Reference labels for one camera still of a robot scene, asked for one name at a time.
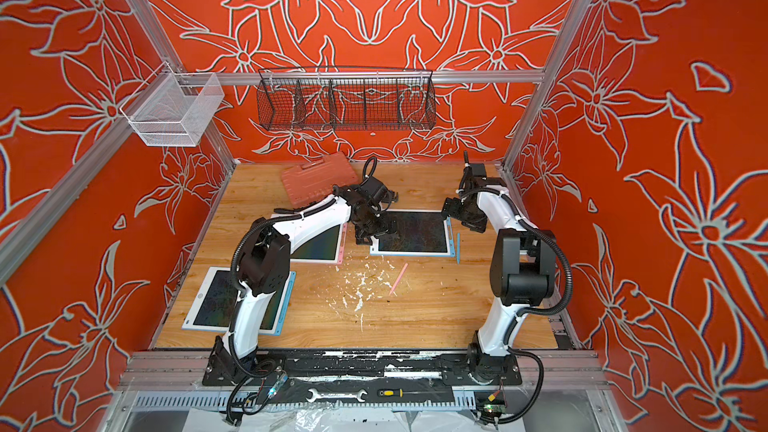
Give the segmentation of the blue framed front tablet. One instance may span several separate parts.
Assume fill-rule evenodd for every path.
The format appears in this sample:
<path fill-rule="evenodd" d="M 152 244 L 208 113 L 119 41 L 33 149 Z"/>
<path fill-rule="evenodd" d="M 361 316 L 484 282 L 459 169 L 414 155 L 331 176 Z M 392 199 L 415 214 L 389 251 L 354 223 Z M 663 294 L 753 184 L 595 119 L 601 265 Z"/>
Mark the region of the blue framed front tablet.
<path fill-rule="evenodd" d="M 260 335 L 281 334 L 295 279 L 296 273 L 290 271 L 283 291 L 271 298 L 259 329 Z M 238 290 L 231 283 L 229 270 L 210 267 L 181 328 L 190 331 L 226 332 L 237 297 Z"/>

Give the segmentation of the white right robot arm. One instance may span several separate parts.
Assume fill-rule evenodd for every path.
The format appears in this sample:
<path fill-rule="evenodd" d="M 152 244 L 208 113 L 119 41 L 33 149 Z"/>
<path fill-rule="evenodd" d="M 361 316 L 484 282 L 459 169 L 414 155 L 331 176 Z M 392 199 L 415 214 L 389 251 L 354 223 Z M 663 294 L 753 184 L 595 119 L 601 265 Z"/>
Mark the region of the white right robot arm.
<path fill-rule="evenodd" d="M 567 308 L 574 288 L 570 262 L 554 234 L 524 215 L 501 179 L 466 170 L 457 195 L 445 200 L 441 214 L 474 232 L 488 226 L 496 232 L 489 270 L 494 300 L 477 331 L 481 354 L 509 354 L 527 317 L 555 316 Z"/>

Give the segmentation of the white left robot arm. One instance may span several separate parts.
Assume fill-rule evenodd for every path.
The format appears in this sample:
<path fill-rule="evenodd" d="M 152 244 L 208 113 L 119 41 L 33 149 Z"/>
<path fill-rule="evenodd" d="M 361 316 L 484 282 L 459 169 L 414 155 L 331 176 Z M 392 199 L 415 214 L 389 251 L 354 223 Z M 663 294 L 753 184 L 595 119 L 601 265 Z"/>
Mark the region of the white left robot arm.
<path fill-rule="evenodd" d="M 357 244 L 371 245 L 396 232 L 388 209 L 397 200 L 395 191 L 368 175 L 360 184 L 335 185 L 315 204 L 256 220 L 238 243 L 230 263 L 238 297 L 225 336 L 227 352 L 243 359 L 257 350 L 268 303 L 283 290 L 296 249 L 345 223 L 353 224 Z"/>

